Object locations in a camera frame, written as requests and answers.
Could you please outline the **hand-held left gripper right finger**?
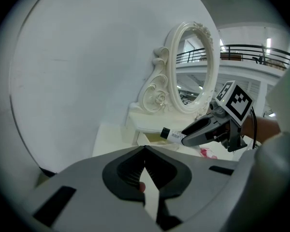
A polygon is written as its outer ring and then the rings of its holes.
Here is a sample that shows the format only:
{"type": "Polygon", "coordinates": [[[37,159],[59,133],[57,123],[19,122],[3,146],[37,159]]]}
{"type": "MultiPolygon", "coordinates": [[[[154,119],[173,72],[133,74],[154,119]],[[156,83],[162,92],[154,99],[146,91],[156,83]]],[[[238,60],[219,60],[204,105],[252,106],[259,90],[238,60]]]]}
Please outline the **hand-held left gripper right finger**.
{"type": "Polygon", "coordinates": [[[159,190],[156,223],[170,230],[203,209],[227,184],[237,162],[145,146],[145,168],[159,190]]]}

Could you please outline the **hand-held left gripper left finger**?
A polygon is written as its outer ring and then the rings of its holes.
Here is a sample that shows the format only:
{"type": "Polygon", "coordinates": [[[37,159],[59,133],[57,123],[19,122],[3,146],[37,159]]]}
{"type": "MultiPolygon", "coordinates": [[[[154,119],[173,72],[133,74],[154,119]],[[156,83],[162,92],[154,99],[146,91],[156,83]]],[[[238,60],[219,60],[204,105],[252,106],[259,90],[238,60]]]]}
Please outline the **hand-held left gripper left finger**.
{"type": "Polygon", "coordinates": [[[51,177],[24,200],[34,215],[62,186],[75,189],[51,229],[57,232],[159,232],[161,229],[141,202],[124,201],[105,186],[102,171],[133,147],[74,163],[51,177]]]}

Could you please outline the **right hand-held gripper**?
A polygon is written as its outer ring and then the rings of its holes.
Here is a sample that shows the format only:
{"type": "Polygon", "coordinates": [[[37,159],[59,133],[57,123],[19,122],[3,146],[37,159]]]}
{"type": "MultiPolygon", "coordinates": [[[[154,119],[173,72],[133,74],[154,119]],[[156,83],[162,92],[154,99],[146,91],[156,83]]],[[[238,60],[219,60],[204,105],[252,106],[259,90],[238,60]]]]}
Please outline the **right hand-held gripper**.
{"type": "Polygon", "coordinates": [[[203,116],[183,129],[181,133],[186,137],[182,139],[182,144],[193,147],[216,141],[228,152],[246,147],[241,130],[252,105],[251,96],[235,81],[226,82],[215,99],[210,102],[209,107],[213,116],[203,116]]]}

